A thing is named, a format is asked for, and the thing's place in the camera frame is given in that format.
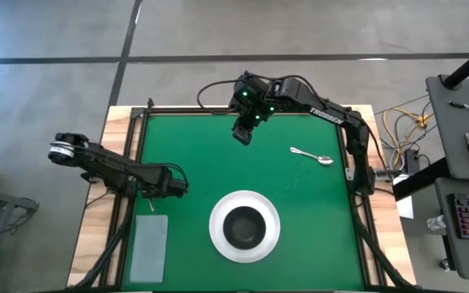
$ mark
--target wooden table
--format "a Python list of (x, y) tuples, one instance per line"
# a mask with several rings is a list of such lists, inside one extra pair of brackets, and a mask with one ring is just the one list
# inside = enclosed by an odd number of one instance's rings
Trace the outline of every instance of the wooden table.
[[(379, 140), (379, 132), (375, 123), (372, 106), (350, 105), (350, 107), (362, 114), (362, 117)], [(118, 154), (124, 153), (131, 108), (131, 106), (116, 106), (110, 108), (101, 141), (102, 145), (108, 150), (114, 151)], [(136, 154), (138, 133), (139, 128), (137, 127), (134, 132), (134, 140), (130, 154), (132, 159)], [(368, 147), (370, 166), (374, 169), (382, 169), (383, 166), (372, 139), (370, 139)], [(352, 157), (349, 157), (349, 163), (352, 165)], [(376, 186), (391, 190), (390, 186), (386, 183), (376, 182)], [(105, 188), (103, 185), (94, 184), (90, 188), (87, 200), (91, 201), (92, 199), (104, 194), (104, 192)], [(114, 196), (115, 195), (107, 195), (99, 201), (92, 203), (85, 210), (75, 254), (72, 260), (72, 268), (70, 269), (68, 276), (69, 286), (75, 285), (86, 275), (86, 272), (91, 269), (103, 251), (106, 245), (106, 237), (112, 214)], [(370, 197), (370, 204), (381, 249), (403, 278), (412, 284), (415, 284), (414, 271), (412, 270), (408, 248), (406, 247), (405, 235), (403, 234), (403, 229), (401, 227), (401, 220), (397, 213), (396, 200), (390, 194), (376, 191), (374, 195)], [(114, 252), (114, 256), (112, 257), (110, 275), (108, 278), (109, 282), (110, 280), (113, 280), (113, 276), (115, 276), (118, 250), (119, 249), (117, 247)], [(370, 279), (373, 284), (376, 284), (377, 275), (375, 274), (374, 257), (367, 247), (366, 259), (370, 271)]]

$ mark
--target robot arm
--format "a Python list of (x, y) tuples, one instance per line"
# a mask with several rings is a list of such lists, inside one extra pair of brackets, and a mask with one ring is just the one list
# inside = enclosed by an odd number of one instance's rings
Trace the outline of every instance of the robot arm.
[(56, 164), (83, 168), (81, 176), (103, 179), (104, 185), (127, 197), (134, 197), (139, 188), (146, 198), (182, 197), (187, 182), (173, 178), (172, 164), (140, 164), (123, 155), (89, 142), (83, 134), (57, 133), (48, 158)]
[(229, 108), (239, 113), (233, 136), (248, 145), (252, 131), (275, 112), (308, 112), (345, 129), (346, 149), (354, 158), (353, 191), (361, 195), (374, 193), (375, 174), (368, 164), (369, 129), (359, 112), (318, 97), (312, 87), (295, 77), (273, 79), (268, 83), (245, 72), (234, 84)]

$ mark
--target pen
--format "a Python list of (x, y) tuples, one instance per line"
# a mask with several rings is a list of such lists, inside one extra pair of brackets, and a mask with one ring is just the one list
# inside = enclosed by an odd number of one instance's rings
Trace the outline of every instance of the pen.
[(462, 104), (462, 103), (456, 103), (456, 102), (449, 102), (449, 104), (452, 106), (452, 107), (457, 107), (457, 108), (462, 108), (462, 109), (468, 109), (469, 110), (469, 105), (466, 105), (466, 104)]

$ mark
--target gray floor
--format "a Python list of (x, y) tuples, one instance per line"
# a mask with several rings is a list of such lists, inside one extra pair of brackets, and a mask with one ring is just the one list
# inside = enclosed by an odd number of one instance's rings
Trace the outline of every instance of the gray floor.
[[(2, 0), (0, 58), (120, 56), (133, 5)], [(469, 52), (469, 0), (144, 0), (137, 24), (131, 56)], [(153, 98), (193, 105), (201, 86), (250, 70), (301, 74), (325, 97), (378, 111), (425, 94), (425, 77), (463, 61), (137, 63), (126, 68), (118, 104)], [(27, 225), (6, 236), (0, 292), (64, 287), (88, 185), (80, 170), (46, 158), (48, 143), (66, 131), (99, 140), (116, 69), (115, 63), (0, 65), (0, 190), (41, 202)], [(229, 98), (230, 86), (219, 87), (204, 102)], [(420, 112), (426, 103), (405, 108)], [(437, 131), (420, 145), (431, 160), (443, 155)], [(469, 291), (469, 281), (436, 266), (444, 253), (439, 239), (407, 239), (419, 285)]]

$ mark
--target green table surface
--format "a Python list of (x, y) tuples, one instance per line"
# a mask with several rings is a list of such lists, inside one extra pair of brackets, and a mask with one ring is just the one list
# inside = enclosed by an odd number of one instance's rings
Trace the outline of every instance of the green table surface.
[[(167, 215), (162, 283), (132, 283), (133, 223), (122, 284), (125, 291), (362, 290), (363, 280), (334, 125), (312, 116), (275, 115), (243, 146), (231, 136), (235, 116), (151, 116), (143, 163), (180, 165), (190, 182), (182, 199), (149, 202), (137, 215)], [(329, 155), (329, 167), (290, 147)], [(223, 196), (254, 190), (278, 210), (274, 250), (251, 264), (227, 260), (213, 246), (209, 216)]]

